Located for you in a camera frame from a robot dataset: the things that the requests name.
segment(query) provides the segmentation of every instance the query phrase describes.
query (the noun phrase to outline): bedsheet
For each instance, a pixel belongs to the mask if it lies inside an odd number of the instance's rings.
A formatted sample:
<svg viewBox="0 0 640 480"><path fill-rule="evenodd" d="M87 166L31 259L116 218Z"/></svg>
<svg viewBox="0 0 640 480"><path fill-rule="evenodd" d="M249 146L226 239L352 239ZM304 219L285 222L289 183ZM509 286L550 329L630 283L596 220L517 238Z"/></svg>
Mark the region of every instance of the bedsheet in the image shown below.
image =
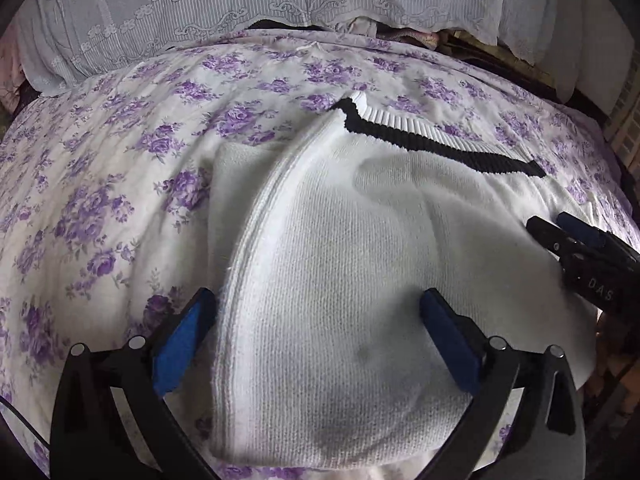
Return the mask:
<svg viewBox="0 0 640 480"><path fill-rule="evenodd" d="M278 149L353 89L380 106L419 114L448 135L518 146L599 227L640 248L622 192L590 136L521 88L406 44L329 32L236 32L38 99L12 124L0 145L0 394L48 437L71 344L117 348L150 333L212 283L204 240L216 147ZM214 459L209 363L200 352L167 402L223 476L338 474ZM130 415L124 420L134 431ZM46 469L46 451L9 422ZM507 426L497 429L489 455L507 434ZM432 450L424 451L404 464L348 475L409 478Z"/></svg>

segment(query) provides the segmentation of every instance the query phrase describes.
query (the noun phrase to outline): pillow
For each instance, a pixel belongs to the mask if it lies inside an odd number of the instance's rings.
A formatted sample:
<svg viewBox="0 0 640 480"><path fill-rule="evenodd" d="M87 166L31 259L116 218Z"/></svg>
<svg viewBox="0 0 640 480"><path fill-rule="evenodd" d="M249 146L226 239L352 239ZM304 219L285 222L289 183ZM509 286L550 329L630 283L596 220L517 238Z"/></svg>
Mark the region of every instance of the pillow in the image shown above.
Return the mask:
<svg viewBox="0 0 640 480"><path fill-rule="evenodd" d="M574 94L582 55L582 0L558 0L556 24L543 59L537 63L554 78L563 103Z"/></svg>
<svg viewBox="0 0 640 480"><path fill-rule="evenodd" d="M514 56L534 64L543 26L548 16L555 19L555 12L556 0L504 0L500 40Z"/></svg>
<svg viewBox="0 0 640 480"><path fill-rule="evenodd" d="M20 101L18 89L24 82L24 73L20 65L18 36L15 23L11 22L0 38L0 103L9 112L14 113Z"/></svg>
<svg viewBox="0 0 640 480"><path fill-rule="evenodd" d="M631 66L634 38L609 0L582 0L584 30L577 88L609 115Z"/></svg>
<svg viewBox="0 0 640 480"><path fill-rule="evenodd" d="M460 28L496 44L503 0L26 0L25 74L43 95L259 20L335 30L359 16L421 32Z"/></svg>

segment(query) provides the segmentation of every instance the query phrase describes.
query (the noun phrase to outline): white lace pillowcase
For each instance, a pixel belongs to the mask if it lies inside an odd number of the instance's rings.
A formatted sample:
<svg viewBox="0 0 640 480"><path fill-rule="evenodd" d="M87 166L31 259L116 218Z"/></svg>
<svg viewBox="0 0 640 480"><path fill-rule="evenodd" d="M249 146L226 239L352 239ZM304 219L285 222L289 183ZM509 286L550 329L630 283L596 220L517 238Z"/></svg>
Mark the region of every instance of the white lace pillowcase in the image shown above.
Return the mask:
<svg viewBox="0 0 640 480"><path fill-rule="evenodd" d="M171 46L270 19L336 29L357 16L417 30L462 28L495 44L503 0L26 0L18 12L25 73L56 95Z"/></svg>

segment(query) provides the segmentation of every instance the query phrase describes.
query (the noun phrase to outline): black stripe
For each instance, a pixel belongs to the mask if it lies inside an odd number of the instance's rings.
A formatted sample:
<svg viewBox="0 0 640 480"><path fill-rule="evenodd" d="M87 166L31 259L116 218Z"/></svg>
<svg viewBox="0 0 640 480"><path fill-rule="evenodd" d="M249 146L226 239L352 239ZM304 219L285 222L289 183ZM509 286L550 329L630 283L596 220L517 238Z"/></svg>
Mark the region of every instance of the black stripe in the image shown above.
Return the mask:
<svg viewBox="0 0 640 480"><path fill-rule="evenodd" d="M545 171L535 160L522 162L499 153L465 152L418 134L366 121L360 117L355 103L349 98L339 100L332 106L332 110L334 109L340 109L347 115L344 127L352 134L368 135L410 152L430 152L445 156L481 173L524 173L527 176L546 176Z"/></svg>

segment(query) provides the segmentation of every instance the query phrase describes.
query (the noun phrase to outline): cable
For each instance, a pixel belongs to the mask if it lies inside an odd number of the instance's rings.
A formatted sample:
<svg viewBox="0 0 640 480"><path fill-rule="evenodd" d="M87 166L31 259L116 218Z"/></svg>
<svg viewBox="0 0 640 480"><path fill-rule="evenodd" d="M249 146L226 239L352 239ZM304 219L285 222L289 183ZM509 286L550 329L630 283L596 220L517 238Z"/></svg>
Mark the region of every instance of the cable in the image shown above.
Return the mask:
<svg viewBox="0 0 640 480"><path fill-rule="evenodd" d="M3 396L0 396L0 404L3 404L4 406L6 406L9 409L9 411L12 412L18 418L18 420L20 420L20 422L26 426L27 430L31 431L33 436L37 438L47 450L49 450L49 443L43 439L43 437L35 430L35 428L31 424L29 424L27 419L24 418L22 414L18 410L16 410L12 406L12 404L8 400L6 400Z"/></svg>

